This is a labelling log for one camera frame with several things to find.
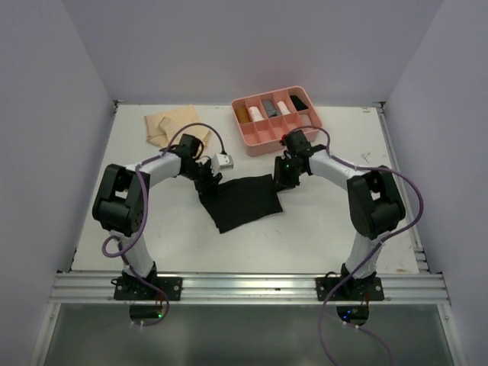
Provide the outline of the aluminium table frame rail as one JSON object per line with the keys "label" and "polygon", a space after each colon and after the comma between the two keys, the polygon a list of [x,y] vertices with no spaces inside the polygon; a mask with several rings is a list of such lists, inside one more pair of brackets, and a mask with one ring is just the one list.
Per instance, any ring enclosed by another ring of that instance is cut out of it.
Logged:
{"label": "aluminium table frame rail", "polygon": [[[156,148],[145,142],[145,115],[178,105],[118,105],[102,167],[147,159]],[[272,172],[275,153],[246,155],[230,106],[197,105],[214,124],[235,167],[224,178]],[[332,136],[332,151],[358,165],[397,169],[383,108],[316,107]],[[299,188],[280,194],[284,212],[220,235],[200,205],[190,181],[166,180],[150,193],[148,250],[162,270],[159,277],[181,277],[176,304],[314,304],[316,278],[339,271],[354,237],[345,192],[321,178],[303,177]],[[116,303],[111,280],[121,260],[101,254],[108,236],[92,219],[91,208],[72,264],[58,274],[51,303]],[[430,274],[416,229],[386,242],[377,265],[385,299],[379,305],[449,304],[441,274]]]}

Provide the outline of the black rolled underwear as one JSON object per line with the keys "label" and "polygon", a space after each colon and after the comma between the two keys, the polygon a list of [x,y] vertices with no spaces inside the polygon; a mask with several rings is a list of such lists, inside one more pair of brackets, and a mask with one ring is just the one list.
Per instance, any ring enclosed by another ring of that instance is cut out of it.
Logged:
{"label": "black rolled underwear", "polygon": [[309,108],[297,95],[291,95],[290,99],[296,111],[305,111]]}

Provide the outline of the pink underwear cream waistband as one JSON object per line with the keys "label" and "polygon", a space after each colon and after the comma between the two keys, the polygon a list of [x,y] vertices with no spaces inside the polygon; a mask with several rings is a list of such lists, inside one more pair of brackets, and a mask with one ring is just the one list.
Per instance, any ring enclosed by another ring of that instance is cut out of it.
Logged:
{"label": "pink underwear cream waistband", "polygon": [[308,127],[310,127],[310,126],[312,126],[312,125],[313,125],[313,122],[312,122],[312,120],[310,119],[310,116],[309,116],[308,114],[301,114],[301,115],[300,115],[300,119],[301,119],[302,124],[303,124],[304,126],[308,126]]}

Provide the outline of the black underwear orange trim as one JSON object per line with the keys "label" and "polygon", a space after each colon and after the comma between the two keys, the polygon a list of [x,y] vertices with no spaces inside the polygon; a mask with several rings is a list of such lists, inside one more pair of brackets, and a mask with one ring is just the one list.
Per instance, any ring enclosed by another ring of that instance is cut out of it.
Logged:
{"label": "black underwear orange trim", "polygon": [[219,233],[283,211],[270,174],[222,183],[220,177],[194,183],[199,200]]}

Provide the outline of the beige underwear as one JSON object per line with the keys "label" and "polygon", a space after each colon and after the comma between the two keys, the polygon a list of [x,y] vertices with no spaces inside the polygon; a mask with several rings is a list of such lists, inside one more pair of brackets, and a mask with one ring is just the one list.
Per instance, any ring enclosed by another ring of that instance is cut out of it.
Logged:
{"label": "beige underwear", "polygon": [[[144,121],[146,141],[156,147],[164,148],[181,128],[192,123],[199,123],[201,119],[193,105],[186,105],[171,111],[146,115]],[[204,147],[207,146],[211,136],[211,131],[202,126],[189,127],[182,133],[197,137],[203,142]]]}

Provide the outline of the brown rolled underwear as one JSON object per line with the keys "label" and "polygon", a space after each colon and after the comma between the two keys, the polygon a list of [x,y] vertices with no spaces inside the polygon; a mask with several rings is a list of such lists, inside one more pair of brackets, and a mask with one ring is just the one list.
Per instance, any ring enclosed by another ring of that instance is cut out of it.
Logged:
{"label": "brown rolled underwear", "polygon": [[239,124],[248,124],[251,122],[249,118],[249,113],[246,108],[237,108],[236,109],[236,117]]}

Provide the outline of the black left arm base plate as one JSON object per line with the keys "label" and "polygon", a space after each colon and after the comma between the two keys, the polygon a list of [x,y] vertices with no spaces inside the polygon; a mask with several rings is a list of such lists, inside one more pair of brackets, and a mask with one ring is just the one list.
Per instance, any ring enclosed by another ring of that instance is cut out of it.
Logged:
{"label": "black left arm base plate", "polygon": [[158,276],[151,274],[144,278],[144,283],[134,276],[122,273],[111,280],[114,285],[115,300],[145,301],[163,300],[180,301],[183,288],[181,277]]}

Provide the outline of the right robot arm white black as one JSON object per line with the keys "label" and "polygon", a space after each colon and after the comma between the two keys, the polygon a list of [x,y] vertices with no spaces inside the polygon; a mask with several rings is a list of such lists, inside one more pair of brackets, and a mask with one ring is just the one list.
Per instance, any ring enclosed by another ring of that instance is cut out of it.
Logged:
{"label": "right robot arm white black", "polygon": [[312,145],[302,130],[281,138],[283,155],[274,161],[274,186],[278,191],[300,184],[302,174],[315,175],[344,189],[349,217],[356,234],[346,259],[339,289],[348,299],[367,290],[366,278],[376,273],[383,239],[393,233],[406,216],[393,171],[385,166],[361,167],[330,152],[328,146]]}

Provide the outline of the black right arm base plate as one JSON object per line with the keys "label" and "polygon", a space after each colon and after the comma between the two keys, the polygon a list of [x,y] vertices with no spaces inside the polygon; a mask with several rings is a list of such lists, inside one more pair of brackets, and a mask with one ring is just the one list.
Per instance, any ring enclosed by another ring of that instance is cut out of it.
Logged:
{"label": "black right arm base plate", "polygon": [[[333,271],[315,278],[316,295],[324,301],[328,293],[343,279],[345,274]],[[381,279],[374,272],[362,279],[349,279],[331,296],[331,301],[382,301],[385,299]]]}

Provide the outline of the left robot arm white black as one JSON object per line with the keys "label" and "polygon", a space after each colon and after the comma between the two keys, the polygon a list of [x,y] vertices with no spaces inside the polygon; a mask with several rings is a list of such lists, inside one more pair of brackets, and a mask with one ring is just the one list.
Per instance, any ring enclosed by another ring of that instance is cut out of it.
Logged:
{"label": "left robot arm white black", "polygon": [[199,194],[212,193],[222,179],[221,171],[233,167],[232,157],[222,149],[201,161],[203,142],[183,134],[179,143],[168,146],[135,165],[108,165],[102,175],[92,216],[108,232],[101,246],[107,258],[121,258],[125,274],[134,277],[131,289],[141,299],[156,295],[158,280],[143,232],[149,216],[149,191],[170,178],[185,177]]}

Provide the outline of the pink divided organizer tray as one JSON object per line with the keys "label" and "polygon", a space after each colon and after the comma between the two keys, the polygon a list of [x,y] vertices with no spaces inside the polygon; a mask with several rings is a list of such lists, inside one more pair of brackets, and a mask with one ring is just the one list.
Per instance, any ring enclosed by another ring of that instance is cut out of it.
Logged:
{"label": "pink divided organizer tray", "polygon": [[[291,95],[297,95],[309,106],[309,108],[305,111],[296,111],[290,99]],[[284,101],[290,109],[291,114],[268,118],[262,105],[264,100],[272,101],[277,109],[277,102]],[[246,108],[248,111],[248,108],[251,106],[259,108],[264,120],[253,122],[249,115],[251,120],[250,123],[239,124],[236,117],[236,109]],[[244,150],[246,151],[246,154],[251,157],[261,156],[280,150],[282,147],[280,144],[282,135],[290,133],[297,128],[302,129],[307,139],[310,142],[313,142],[317,138],[319,128],[323,127],[323,122],[317,109],[314,107],[306,90],[301,86],[292,86],[238,98],[232,101],[231,108],[236,120],[237,129],[243,142]],[[301,114],[308,114],[313,125],[310,127],[304,126],[300,119]]]}

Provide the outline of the grey rolled underwear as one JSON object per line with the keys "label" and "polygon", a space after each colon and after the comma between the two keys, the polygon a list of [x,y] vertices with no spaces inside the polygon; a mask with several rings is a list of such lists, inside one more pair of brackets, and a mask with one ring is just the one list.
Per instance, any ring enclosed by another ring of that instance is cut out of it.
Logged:
{"label": "grey rolled underwear", "polygon": [[268,118],[281,116],[281,112],[275,107],[272,101],[264,100],[262,105]]}

